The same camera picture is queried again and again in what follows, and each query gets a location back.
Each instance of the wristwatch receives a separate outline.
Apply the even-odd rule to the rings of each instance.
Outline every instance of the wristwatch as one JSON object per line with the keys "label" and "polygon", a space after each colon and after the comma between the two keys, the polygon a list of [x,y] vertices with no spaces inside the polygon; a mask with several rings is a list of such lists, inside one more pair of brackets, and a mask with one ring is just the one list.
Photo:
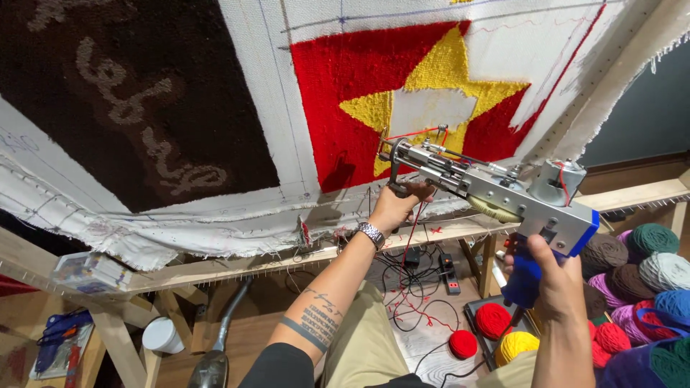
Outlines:
{"label": "wristwatch", "polygon": [[381,249],[381,247],[386,242],[386,238],[384,237],[383,233],[379,232],[378,229],[376,229],[373,225],[369,224],[368,222],[360,222],[355,228],[355,233],[356,232],[362,232],[365,235],[367,235],[374,243],[377,250]]}

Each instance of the gear wheel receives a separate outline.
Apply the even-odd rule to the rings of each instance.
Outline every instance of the gear wheel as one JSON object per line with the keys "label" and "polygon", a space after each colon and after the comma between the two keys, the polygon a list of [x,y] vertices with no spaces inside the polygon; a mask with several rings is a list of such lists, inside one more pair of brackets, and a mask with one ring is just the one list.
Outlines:
{"label": "gear wheel", "polygon": [[501,222],[522,222],[522,217],[520,217],[519,215],[511,213],[484,200],[480,200],[479,198],[473,195],[467,195],[467,202],[469,202],[470,205],[474,206],[474,208],[478,211],[481,211],[487,216],[499,220]]}

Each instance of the hand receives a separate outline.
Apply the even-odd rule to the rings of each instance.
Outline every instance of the hand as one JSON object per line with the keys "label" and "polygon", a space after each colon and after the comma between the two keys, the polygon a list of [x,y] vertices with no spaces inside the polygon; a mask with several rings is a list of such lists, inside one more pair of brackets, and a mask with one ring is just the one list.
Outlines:
{"label": "hand", "polygon": [[[511,244],[506,252],[506,273],[513,271],[514,247]],[[587,310],[584,306],[580,256],[569,258],[563,266],[559,266],[551,248],[540,235],[529,236],[527,248],[542,270],[540,296],[534,306],[539,318],[543,322],[550,320],[561,324],[584,324]]]}
{"label": "hand", "polygon": [[373,225],[384,237],[388,238],[393,229],[400,226],[405,219],[413,221],[412,208],[420,202],[432,202],[434,187],[426,183],[403,183],[410,196],[398,198],[393,190],[386,186],[376,201],[376,207],[369,217],[369,224]]}

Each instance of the black tray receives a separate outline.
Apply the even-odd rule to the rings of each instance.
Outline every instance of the black tray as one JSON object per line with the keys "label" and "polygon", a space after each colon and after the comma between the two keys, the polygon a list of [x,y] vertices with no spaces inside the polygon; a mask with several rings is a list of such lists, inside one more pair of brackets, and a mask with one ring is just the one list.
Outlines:
{"label": "black tray", "polygon": [[[505,304],[503,304],[503,296],[498,295],[486,299],[475,300],[474,302],[469,302],[465,304],[463,312],[467,317],[467,322],[470,324],[470,329],[477,337],[477,341],[479,342],[479,345],[482,347],[487,367],[489,367],[490,371],[493,371],[498,367],[496,366],[496,361],[491,356],[491,354],[493,350],[498,347],[499,342],[485,338],[477,329],[477,324],[475,322],[475,314],[477,313],[477,309],[479,309],[481,306],[484,306],[486,303],[497,303],[505,307]],[[513,304],[510,307],[506,307],[506,310],[508,310],[508,312],[511,315],[513,315],[515,313],[516,307],[517,305]],[[513,331],[526,331],[534,335],[536,338],[539,338],[539,333],[537,332],[537,329],[534,327],[532,320],[527,316],[526,313],[522,316],[522,319],[520,320],[520,323],[517,324],[517,327],[513,328]]]}

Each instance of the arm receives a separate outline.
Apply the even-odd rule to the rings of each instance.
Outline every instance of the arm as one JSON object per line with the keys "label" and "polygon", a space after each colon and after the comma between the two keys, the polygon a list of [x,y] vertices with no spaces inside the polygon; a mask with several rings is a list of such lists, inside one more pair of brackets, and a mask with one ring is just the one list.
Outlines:
{"label": "arm", "polygon": [[[412,195],[398,198],[383,188],[369,223],[384,236],[398,227],[422,200],[430,202],[433,187],[408,185]],[[304,351],[316,365],[350,308],[376,253],[364,233],[356,233],[345,249],[302,291],[278,324],[268,345],[284,342]]]}
{"label": "arm", "polygon": [[[542,270],[540,297],[534,308],[543,330],[532,388],[594,387],[580,256],[566,260],[560,267],[541,236],[530,236],[527,246]],[[512,262],[513,258],[507,256],[506,263]]]}

